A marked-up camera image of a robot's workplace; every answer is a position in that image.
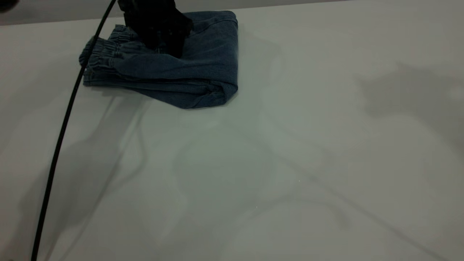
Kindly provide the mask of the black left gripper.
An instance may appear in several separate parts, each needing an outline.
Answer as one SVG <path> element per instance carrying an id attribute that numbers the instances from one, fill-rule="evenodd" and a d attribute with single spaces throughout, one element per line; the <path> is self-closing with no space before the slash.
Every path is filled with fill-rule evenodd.
<path id="1" fill-rule="evenodd" d="M 140 37 L 158 32 L 168 35 L 163 38 L 163 52 L 181 58 L 185 37 L 193 29 L 193 21 L 176 8 L 174 0 L 119 0 L 118 6 L 123 12 L 125 24 Z M 144 38 L 149 49 L 162 48 L 159 37 Z"/>

